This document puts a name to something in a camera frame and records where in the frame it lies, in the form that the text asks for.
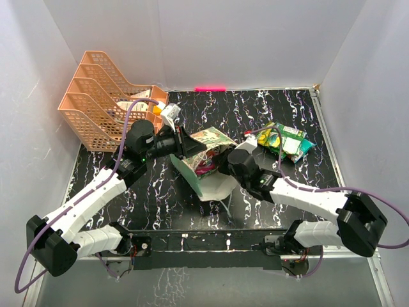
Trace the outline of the green paper gift bag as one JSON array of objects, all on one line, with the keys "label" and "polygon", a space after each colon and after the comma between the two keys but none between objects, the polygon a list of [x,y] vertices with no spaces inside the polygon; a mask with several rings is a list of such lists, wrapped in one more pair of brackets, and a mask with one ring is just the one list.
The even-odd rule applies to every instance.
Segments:
[{"label": "green paper gift bag", "polygon": [[197,155],[179,159],[170,155],[173,166],[179,171],[201,201],[219,201],[229,211],[232,192],[238,185],[230,176],[217,171],[214,157],[227,152],[229,145],[236,142],[215,127],[196,132],[191,137],[206,145],[206,150]]}]

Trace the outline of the green Fox's candy bag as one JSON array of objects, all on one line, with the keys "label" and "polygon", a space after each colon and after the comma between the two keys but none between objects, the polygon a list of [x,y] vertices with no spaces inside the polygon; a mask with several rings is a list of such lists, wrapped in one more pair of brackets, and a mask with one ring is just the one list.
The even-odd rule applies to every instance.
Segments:
[{"label": "green Fox's candy bag", "polygon": [[301,141],[306,137],[306,132],[293,127],[285,126],[283,124],[280,125],[279,129],[276,127],[273,127],[273,129],[277,131],[281,142],[280,146],[282,146],[282,158],[286,154],[295,154],[301,144]]}]

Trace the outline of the green spring tea candy bag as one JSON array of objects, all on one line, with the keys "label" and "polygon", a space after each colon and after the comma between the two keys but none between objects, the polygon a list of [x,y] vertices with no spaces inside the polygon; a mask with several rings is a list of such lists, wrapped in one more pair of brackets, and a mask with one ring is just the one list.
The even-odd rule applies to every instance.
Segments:
[{"label": "green spring tea candy bag", "polygon": [[273,127],[280,128],[280,123],[269,122],[264,130],[261,130],[256,134],[258,139],[258,144],[266,147],[271,151],[279,151],[280,146],[280,139],[278,137],[278,133]]}]

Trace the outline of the teal Fox's candy bag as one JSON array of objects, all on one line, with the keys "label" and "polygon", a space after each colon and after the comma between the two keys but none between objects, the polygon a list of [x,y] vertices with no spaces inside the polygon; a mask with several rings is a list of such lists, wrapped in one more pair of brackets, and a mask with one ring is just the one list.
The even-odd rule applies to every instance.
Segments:
[{"label": "teal Fox's candy bag", "polygon": [[297,149],[296,153],[294,154],[287,153],[286,155],[293,163],[297,163],[301,158],[307,155],[310,149],[314,148],[315,146],[316,146],[315,143],[304,138],[301,141],[301,144],[299,148]]}]

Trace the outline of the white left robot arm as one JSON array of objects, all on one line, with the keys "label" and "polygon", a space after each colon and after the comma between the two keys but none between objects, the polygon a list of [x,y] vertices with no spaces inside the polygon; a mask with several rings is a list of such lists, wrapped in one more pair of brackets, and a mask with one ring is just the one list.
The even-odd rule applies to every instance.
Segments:
[{"label": "white left robot arm", "polygon": [[124,144],[97,176],[70,201],[44,218],[33,216],[26,225],[30,254],[53,276],[64,274],[80,258],[110,251],[127,255],[132,249],[130,232],[117,222],[84,231],[83,226],[112,199],[123,194],[148,170],[151,160],[175,155],[193,157],[206,145],[180,126],[159,132],[148,120],[137,120]]}]

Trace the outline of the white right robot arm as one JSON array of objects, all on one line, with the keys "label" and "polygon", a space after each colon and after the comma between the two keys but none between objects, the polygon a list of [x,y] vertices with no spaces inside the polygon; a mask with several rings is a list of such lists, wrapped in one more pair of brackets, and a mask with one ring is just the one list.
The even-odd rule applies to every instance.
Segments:
[{"label": "white right robot arm", "polygon": [[259,246],[273,253],[298,254],[314,246],[346,247],[371,257],[387,218],[365,193],[319,192],[297,185],[275,171],[260,168],[246,150],[230,148],[212,161],[219,172],[233,177],[254,198],[288,205],[320,216],[321,221],[294,221],[286,233]]}]

